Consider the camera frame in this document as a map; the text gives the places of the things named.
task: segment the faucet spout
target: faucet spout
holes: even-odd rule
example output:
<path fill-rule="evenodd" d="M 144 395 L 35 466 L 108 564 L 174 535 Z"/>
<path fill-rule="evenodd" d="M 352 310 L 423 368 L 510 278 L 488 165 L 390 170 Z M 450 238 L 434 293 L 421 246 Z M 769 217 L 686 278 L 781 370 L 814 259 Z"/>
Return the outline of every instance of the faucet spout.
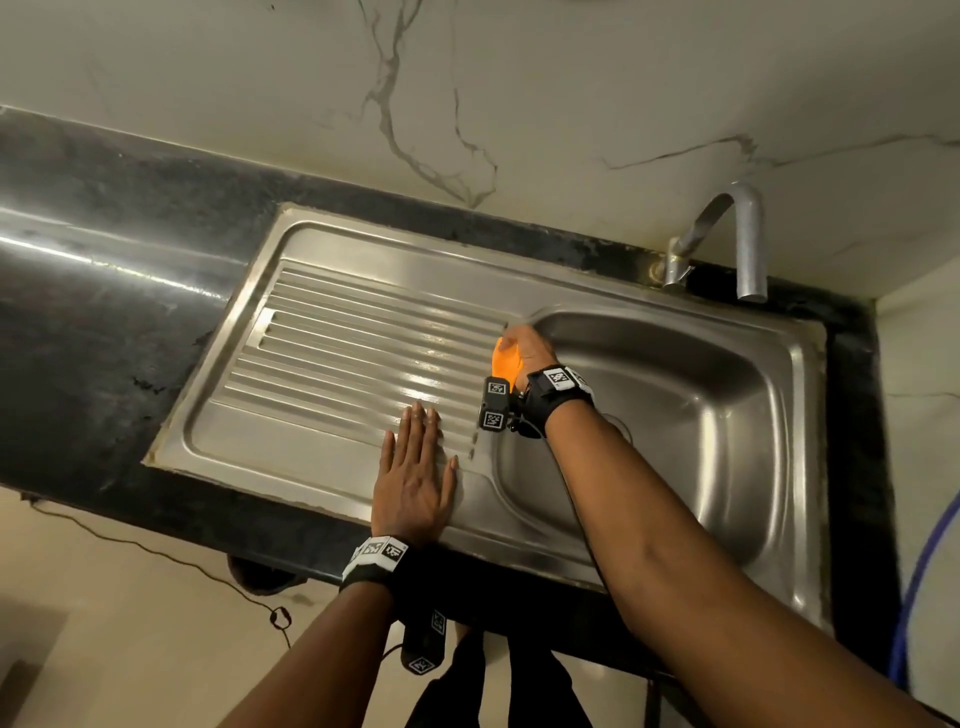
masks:
<path fill-rule="evenodd" d="M 736 213 L 736 297 L 756 303 L 767 300 L 763 203 L 760 194 L 746 182 L 734 182 L 710 200 L 690 229 L 670 241 L 663 263 L 664 288 L 684 286 L 692 270 L 694 251 L 731 206 Z"/>

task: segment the forearm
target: forearm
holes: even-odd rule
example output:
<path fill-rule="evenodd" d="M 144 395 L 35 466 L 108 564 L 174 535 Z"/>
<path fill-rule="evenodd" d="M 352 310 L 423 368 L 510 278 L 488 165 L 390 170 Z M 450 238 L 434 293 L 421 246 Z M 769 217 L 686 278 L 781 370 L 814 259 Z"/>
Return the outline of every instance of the forearm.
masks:
<path fill-rule="evenodd" d="M 754 585 L 590 406 L 562 405 L 546 435 L 624 621 L 718 725 L 936 725 Z"/>
<path fill-rule="evenodd" d="M 220 728 L 359 728 L 393 610 L 380 584 L 344 589 Z"/>

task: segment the blue pipe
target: blue pipe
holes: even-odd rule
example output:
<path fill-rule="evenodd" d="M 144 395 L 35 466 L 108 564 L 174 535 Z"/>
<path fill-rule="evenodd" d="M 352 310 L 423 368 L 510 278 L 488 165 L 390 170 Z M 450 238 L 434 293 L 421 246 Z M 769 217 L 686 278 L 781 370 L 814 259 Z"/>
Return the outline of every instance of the blue pipe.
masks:
<path fill-rule="evenodd" d="M 887 666 L 887 677 L 898 688 L 905 689 L 903 680 L 903 668 L 906 664 L 906 628 L 910 621 L 910 613 L 913 611 L 913 604 L 917 600 L 917 592 L 920 590 L 920 583 L 924 579 L 926 568 L 930 564 L 933 552 L 940 544 L 944 534 L 953 521 L 953 517 L 960 511 L 960 491 L 953 497 L 947 510 L 943 512 L 937 524 L 933 526 L 930 535 L 926 538 L 924 550 L 920 552 L 920 558 L 917 559 L 917 566 L 913 569 L 913 576 L 910 577 L 910 585 L 903 596 L 903 606 L 900 608 L 900 618 L 897 621 L 897 630 L 894 632 L 893 647 L 890 650 L 890 663 Z"/>

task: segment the granite countertop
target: granite countertop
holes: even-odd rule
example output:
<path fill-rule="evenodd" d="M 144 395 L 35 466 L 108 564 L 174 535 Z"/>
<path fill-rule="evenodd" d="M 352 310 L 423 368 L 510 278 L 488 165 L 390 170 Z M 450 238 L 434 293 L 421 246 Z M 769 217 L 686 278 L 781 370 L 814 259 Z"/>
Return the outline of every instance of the granite countertop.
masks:
<path fill-rule="evenodd" d="M 8 109 L 0 116 L 0 482 L 324 581 L 369 530 L 140 464 L 285 202 L 630 282 L 653 254 Z M 689 291 L 724 303 L 734 274 Z M 872 309 L 771 281 L 828 332 L 837 639 L 883 669 L 900 605 Z M 608 596 L 442 549 L 451 619 L 651 675 Z"/>

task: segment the marble wall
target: marble wall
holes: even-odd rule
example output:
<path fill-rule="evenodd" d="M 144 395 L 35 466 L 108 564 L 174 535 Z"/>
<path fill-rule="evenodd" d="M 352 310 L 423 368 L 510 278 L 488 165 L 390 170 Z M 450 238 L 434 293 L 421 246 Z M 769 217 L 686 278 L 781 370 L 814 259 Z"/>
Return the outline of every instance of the marble wall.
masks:
<path fill-rule="evenodd" d="M 656 249 L 747 178 L 773 273 L 879 296 L 960 253 L 958 33 L 954 0 L 6 0 L 0 105 Z"/>
<path fill-rule="evenodd" d="M 960 257 L 877 304 L 890 473 L 906 584 L 924 542 L 960 491 Z M 960 521 L 924 578 L 909 646 L 923 701 L 960 716 Z"/>

